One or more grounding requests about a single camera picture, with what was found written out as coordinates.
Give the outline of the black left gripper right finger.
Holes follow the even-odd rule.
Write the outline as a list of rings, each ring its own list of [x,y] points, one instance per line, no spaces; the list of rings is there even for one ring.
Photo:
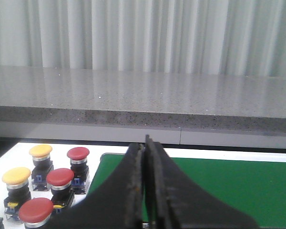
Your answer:
[[[249,215],[193,182],[159,142],[145,137],[145,204],[153,229],[257,229]]]

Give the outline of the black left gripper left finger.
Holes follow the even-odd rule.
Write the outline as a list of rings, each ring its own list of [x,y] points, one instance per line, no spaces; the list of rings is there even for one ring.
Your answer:
[[[141,229],[143,150],[131,143],[109,177],[84,200],[46,224],[48,229]]]

